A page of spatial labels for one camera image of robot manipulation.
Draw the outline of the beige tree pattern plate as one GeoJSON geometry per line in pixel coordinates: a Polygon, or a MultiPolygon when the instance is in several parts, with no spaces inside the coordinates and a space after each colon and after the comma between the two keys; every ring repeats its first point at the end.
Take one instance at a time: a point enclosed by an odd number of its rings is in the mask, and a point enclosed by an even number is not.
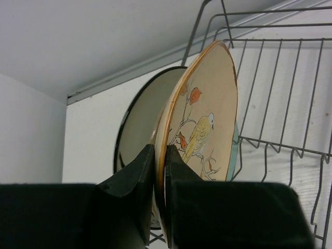
{"type": "Polygon", "coordinates": [[[117,173],[130,162],[146,144],[155,142],[160,117],[175,85],[187,67],[168,67],[145,82],[127,108],[117,134],[113,172],[117,173]]]}

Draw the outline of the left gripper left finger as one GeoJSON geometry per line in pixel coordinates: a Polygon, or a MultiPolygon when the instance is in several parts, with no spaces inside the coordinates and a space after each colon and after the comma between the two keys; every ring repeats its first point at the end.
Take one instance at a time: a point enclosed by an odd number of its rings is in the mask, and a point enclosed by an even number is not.
{"type": "Polygon", "coordinates": [[[100,184],[2,184],[1,248],[145,248],[154,154],[100,184]]]}

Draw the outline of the tan bird plate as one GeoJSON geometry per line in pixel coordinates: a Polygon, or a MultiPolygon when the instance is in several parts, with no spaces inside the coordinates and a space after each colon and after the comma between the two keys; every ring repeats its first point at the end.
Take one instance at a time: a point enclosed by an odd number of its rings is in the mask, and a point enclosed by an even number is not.
{"type": "Polygon", "coordinates": [[[180,158],[202,180],[226,181],[236,128],[236,67],[226,44],[209,44],[187,67],[162,112],[155,140],[156,215],[167,230],[165,200],[166,150],[180,158]]]}

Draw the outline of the light blue flower plate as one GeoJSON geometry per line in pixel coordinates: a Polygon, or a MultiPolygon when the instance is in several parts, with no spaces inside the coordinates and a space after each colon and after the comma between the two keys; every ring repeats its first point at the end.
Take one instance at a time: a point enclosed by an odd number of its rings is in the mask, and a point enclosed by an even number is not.
{"type": "Polygon", "coordinates": [[[232,140],[232,148],[231,148],[231,156],[230,156],[226,181],[231,181],[233,178],[236,164],[237,164],[238,146],[239,146],[239,130],[238,130],[238,124],[237,124],[237,122],[235,122],[234,134],[233,134],[233,140],[232,140]]]}

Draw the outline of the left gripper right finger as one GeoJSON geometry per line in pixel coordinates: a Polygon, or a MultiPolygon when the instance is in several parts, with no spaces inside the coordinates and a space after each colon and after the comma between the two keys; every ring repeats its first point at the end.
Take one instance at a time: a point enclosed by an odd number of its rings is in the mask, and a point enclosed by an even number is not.
{"type": "Polygon", "coordinates": [[[169,248],[314,248],[296,192],[281,183],[201,179],[174,145],[165,155],[169,248]]]}

